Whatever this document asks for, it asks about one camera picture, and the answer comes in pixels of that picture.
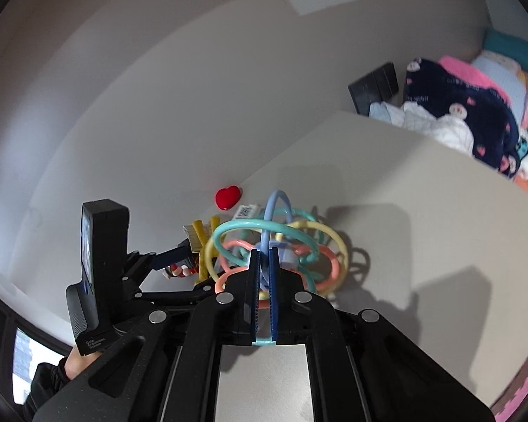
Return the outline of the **person's left hand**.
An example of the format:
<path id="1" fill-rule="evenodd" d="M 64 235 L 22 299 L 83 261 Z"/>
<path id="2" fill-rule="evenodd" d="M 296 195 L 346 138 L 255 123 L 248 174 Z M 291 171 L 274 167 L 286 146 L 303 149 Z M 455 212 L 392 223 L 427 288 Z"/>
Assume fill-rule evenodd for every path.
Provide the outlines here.
<path id="1" fill-rule="evenodd" d="M 89 367 L 95 360 L 101 356 L 101 352 L 93 352 L 86 355 L 81 355 L 77 346 L 74 346 L 67 360 L 64 363 L 64 372 L 70 380 L 75 379 L 81 372 Z"/>

